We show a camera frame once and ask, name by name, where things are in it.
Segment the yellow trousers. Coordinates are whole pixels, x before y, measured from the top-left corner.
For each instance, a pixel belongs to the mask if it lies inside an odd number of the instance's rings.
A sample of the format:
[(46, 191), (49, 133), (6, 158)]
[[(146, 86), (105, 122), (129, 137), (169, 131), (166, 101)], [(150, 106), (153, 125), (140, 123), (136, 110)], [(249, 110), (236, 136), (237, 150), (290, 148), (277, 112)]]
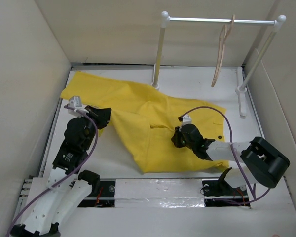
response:
[(62, 91), (63, 99), (79, 96), (85, 105), (111, 108), (110, 123), (144, 173), (228, 168), (226, 160), (199, 159), (171, 141), (178, 117), (192, 112), (192, 122), (208, 139), (223, 140), (225, 109), (207, 101), (165, 95), (152, 86), (77, 72)]

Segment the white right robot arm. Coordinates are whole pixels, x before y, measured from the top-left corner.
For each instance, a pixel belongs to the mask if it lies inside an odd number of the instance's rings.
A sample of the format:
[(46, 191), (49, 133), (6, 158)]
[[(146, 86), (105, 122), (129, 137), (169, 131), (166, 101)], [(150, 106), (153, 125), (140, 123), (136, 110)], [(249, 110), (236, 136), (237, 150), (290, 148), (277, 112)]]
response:
[(171, 138), (176, 148), (189, 148), (202, 160), (239, 159), (250, 184), (275, 188), (290, 166), (289, 159), (262, 137), (250, 142), (230, 143), (203, 138), (197, 127), (186, 124), (175, 128)]

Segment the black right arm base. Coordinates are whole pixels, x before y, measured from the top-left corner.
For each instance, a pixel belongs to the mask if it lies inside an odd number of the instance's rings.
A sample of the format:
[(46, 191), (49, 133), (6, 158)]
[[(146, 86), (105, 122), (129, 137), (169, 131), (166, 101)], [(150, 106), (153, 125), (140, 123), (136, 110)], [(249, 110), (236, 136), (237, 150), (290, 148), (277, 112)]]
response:
[(232, 188), (223, 178), (232, 168), (225, 170), (218, 179), (202, 179), (200, 194), (204, 196), (205, 207), (251, 207), (247, 191)]

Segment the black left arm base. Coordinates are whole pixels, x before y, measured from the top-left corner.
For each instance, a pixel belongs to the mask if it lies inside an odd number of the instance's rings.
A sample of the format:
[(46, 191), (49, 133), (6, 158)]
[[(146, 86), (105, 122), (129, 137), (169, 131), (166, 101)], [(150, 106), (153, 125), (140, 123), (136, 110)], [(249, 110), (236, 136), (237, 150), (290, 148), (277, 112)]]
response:
[(87, 196), (79, 205), (80, 208), (110, 208), (115, 207), (115, 183), (116, 180), (101, 180), (100, 188), (97, 194), (93, 193)]

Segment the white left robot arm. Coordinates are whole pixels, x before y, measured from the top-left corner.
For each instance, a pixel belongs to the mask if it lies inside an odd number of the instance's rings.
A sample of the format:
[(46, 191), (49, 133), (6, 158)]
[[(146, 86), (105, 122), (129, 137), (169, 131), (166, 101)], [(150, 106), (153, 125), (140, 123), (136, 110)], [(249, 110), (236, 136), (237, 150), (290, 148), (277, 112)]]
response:
[[(80, 169), (97, 145), (99, 130), (111, 117), (111, 108), (98, 109), (65, 106), (77, 116), (68, 121), (64, 141), (54, 159), (46, 189), (33, 198), (15, 217), (8, 237), (59, 237), (64, 223), (88, 196), (100, 191), (100, 175)], [(29, 208), (32, 210), (20, 224), (16, 220)]]

